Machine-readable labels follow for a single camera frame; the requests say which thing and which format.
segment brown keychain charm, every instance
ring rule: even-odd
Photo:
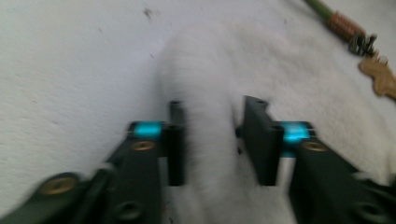
[[[388,67],[386,57],[367,57],[359,64],[359,69],[373,78],[374,92],[378,96],[387,95],[396,100],[396,78]]]

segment brown thread wrapping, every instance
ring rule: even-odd
[[[327,25],[343,39],[349,42],[354,34],[365,35],[365,31],[356,22],[338,11],[332,14]]]

